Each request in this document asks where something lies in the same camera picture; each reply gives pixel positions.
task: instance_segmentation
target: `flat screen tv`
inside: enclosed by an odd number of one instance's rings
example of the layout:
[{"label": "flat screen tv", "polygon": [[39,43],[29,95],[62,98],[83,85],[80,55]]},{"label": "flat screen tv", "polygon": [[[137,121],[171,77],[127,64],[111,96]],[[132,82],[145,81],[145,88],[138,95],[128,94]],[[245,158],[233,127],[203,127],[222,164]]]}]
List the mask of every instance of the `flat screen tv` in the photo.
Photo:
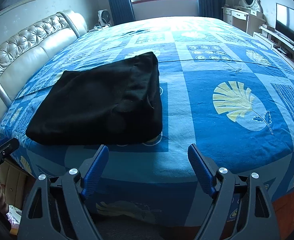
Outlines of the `flat screen tv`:
[{"label": "flat screen tv", "polygon": [[294,42],[294,10],[278,3],[276,31]]}]

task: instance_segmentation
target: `bed frame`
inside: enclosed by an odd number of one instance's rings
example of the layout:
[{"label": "bed frame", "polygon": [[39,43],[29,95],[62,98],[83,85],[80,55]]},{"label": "bed frame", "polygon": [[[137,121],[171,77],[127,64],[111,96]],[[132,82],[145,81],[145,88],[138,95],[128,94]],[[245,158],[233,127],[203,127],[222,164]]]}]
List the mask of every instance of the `bed frame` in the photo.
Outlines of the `bed frame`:
[{"label": "bed frame", "polygon": [[83,16],[66,10],[28,26],[0,45],[0,122],[29,78],[87,31]]}]

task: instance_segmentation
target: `silver round bolt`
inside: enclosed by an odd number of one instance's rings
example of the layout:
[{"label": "silver round bolt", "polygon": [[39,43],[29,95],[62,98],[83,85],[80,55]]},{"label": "silver round bolt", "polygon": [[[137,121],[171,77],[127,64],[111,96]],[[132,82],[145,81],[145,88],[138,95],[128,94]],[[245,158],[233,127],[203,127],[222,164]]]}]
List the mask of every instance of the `silver round bolt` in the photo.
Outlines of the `silver round bolt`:
[{"label": "silver round bolt", "polygon": [[44,179],[46,179],[46,175],[45,174],[41,174],[41,175],[38,176],[38,179],[39,180],[44,180]]},{"label": "silver round bolt", "polygon": [[258,178],[259,178],[259,175],[258,175],[258,173],[256,173],[256,172],[253,172],[253,173],[251,174],[251,176],[252,176],[254,179],[258,179]]},{"label": "silver round bolt", "polygon": [[78,170],[77,169],[71,169],[71,170],[69,170],[69,174],[70,175],[75,175],[76,173],[78,172]]},{"label": "silver round bolt", "polygon": [[219,168],[219,172],[222,174],[226,174],[228,172],[228,170],[224,167]]}]

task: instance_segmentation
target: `cream leather headboard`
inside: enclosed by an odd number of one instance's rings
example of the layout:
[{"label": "cream leather headboard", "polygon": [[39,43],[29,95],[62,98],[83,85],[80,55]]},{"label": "cream leather headboard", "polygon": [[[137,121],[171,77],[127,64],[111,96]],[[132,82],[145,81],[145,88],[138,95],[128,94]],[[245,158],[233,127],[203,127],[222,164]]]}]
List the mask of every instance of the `cream leather headboard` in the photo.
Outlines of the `cream leather headboard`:
[{"label": "cream leather headboard", "polygon": [[29,78],[87,31],[82,15],[66,10],[28,26],[0,45],[0,121]]}]

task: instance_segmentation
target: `folded black garment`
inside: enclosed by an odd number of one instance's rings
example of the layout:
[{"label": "folded black garment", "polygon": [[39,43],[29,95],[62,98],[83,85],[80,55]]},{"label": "folded black garment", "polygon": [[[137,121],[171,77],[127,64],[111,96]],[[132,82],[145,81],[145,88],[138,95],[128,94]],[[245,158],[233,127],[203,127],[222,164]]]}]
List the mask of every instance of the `folded black garment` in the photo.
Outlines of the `folded black garment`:
[{"label": "folded black garment", "polygon": [[162,131],[158,60],[148,52],[64,71],[29,123],[43,145],[136,144]]}]

